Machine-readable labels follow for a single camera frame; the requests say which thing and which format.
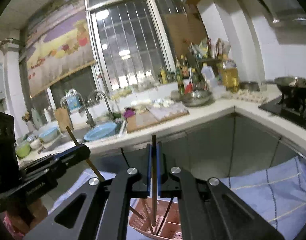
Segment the black chopstick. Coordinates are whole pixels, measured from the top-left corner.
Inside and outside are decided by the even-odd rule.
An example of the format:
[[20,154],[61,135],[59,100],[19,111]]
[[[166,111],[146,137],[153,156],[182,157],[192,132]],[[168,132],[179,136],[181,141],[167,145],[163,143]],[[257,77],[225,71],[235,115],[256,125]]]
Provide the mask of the black chopstick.
[[151,142],[151,159],[152,159],[152,226],[156,226],[157,213],[157,140],[156,135],[152,135]]

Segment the green bowl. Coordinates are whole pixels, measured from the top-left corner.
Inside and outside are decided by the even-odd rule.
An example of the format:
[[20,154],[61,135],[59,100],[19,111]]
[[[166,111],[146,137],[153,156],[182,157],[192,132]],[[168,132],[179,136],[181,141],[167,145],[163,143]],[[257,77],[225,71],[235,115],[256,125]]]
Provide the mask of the green bowl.
[[15,147],[15,152],[19,158],[26,157],[30,153],[30,144],[27,141],[18,144]]

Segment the pink plastic utensil basket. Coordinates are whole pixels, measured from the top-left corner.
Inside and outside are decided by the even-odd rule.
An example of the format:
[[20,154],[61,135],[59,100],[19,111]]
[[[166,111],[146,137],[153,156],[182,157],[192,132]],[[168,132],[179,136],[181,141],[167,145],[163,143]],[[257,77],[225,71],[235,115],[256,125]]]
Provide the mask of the pink plastic utensil basket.
[[[140,219],[135,214],[132,214],[129,218],[129,226],[136,230],[138,233],[145,237],[149,237],[150,239],[182,239],[180,213],[178,203],[175,201],[173,201],[171,205],[170,211],[160,233],[158,236],[156,236],[156,231],[160,226],[169,202],[170,200],[161,199],[157,201],[156,226],[152,226],[154,231],[153,235],[150,232],[149,223],[146,219],[141,199],[135,202],[133,208],[139,212],[144,217],[144,219]],[[146,198],[146,205],[152,223],[152,199],[150,197]]]

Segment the small upright cutting board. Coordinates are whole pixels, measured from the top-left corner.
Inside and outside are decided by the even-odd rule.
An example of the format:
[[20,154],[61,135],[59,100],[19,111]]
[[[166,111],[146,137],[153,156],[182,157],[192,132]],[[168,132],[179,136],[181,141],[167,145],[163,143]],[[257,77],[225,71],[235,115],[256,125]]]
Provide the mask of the small upright cutting board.
[[70,130],[74,129],[67,109],[57,108],[54,114],[61,133],[67,132],[66,127],[69,127]]

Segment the blue plastic basin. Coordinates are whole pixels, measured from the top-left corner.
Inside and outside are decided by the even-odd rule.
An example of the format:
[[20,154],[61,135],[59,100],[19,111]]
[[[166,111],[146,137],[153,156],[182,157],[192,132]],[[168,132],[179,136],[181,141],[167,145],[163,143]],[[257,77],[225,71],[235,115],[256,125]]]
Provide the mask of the blue plastic basin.
[[104,124],[99,124],[92,130],[88,131],[83,139],[85,141],[95,141],[103,139],[112,135],[115,135],[117,124],[115,122],[106,122]]

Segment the blue checked tablecloth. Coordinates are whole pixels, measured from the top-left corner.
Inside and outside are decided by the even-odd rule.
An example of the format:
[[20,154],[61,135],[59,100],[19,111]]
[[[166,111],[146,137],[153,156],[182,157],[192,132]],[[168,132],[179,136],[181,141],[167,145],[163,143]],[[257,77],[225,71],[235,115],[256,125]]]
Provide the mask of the blue checked tablecloth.
[[259,213],[285,239],[295,239],[306,224],[306,160],[296,154],[261,168],[242,161],[242,171],[229,175],[221,161],[200,160],[191,165],[196,178],[218,177]]

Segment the wooden cutting board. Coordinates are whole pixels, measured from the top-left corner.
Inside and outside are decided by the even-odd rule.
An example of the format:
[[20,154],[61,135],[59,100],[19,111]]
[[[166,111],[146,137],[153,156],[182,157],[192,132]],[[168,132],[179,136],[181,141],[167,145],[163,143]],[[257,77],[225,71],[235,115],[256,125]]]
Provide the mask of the wooden cutting board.
[[126,131],[127,133],[137,132],[188,114],[189,111],[186,108],[149,108],[143,113],[127,118]]

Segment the steel mixing bowl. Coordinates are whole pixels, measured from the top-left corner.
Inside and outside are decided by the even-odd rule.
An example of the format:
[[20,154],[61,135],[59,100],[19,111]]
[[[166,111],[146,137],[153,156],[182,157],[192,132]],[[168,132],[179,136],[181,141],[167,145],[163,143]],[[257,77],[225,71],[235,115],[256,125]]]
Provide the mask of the steel mixing bowl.
[[212,99],[212,93],[206,90],[195,90],[181,96],[181,101],[187,107],[199,107]]

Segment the fruit pattern roller blind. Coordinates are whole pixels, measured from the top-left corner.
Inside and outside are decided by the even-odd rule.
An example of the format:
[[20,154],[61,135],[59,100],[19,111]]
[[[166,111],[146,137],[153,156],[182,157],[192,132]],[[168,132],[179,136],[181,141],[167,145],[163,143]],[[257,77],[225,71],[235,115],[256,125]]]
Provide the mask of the fruit pattern roller blind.
[[30,96],[94,64],[84,10],[41,35],[27,48],[26,65]]

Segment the egg tray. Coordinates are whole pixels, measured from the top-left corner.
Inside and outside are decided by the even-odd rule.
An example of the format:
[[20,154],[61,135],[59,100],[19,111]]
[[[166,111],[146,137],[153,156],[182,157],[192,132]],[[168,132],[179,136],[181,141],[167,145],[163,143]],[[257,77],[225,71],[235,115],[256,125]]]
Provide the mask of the egg tray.
[[236,93],[231,94],[231,96],[235,100],[253,103],[264,103],[267,100],[267,97],[262,92],[242,89],[238,90]]

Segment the black gas stove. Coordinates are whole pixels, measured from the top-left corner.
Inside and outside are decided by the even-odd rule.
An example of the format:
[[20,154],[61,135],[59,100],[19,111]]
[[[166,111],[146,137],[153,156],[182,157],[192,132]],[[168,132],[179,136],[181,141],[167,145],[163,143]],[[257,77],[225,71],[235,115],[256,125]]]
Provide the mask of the black gas stove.
[[306,106],[303,114],[280,104],[282,96],[260,105],[258,108],[279,116],[306,129]]

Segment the large cooking oil bottle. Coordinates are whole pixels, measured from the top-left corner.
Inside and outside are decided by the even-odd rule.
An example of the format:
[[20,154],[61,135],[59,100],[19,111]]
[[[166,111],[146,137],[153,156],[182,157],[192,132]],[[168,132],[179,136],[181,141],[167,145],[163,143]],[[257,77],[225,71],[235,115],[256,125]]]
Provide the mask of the large cooking oil bottle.
[[221,82],[227,90],[237,93],[239,90],[239,76],[237,65],[233,60],[222,62],[220,68]]

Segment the white plastic jug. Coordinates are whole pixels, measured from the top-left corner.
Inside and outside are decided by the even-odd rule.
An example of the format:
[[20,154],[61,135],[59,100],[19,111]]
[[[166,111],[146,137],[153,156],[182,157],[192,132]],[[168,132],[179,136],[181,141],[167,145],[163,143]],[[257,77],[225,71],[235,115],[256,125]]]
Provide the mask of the white plastic jug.
[[215,74],[214,74],[211,66],[208,66],[206,63],[203,63],[202,69],[201,69],[201,74],[202,74],[204,80],[206,81],[206,83],[208,83],[209,86],[215,86],[216,85]]

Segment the soy sauce bottle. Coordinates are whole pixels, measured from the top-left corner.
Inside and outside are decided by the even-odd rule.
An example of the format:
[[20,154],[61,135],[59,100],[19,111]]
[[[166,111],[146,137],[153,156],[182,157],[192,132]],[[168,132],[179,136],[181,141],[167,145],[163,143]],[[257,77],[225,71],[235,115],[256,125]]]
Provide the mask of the soy sauce bottle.
[[185,79],[189,78],[189,67],[187,58],[184,55],[181,55],[181,62],[182,62],[182,74]]

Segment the yellow bottle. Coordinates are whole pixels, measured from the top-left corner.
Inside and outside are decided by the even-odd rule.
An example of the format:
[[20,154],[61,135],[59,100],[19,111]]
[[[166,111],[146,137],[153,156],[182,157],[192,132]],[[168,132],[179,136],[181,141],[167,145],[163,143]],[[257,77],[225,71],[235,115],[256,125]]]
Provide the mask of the yellow bottle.
[[168,83],[167,72],[164,68],[160,69],[160,74],[161,74],[162,83],[164,85],[167,84]]

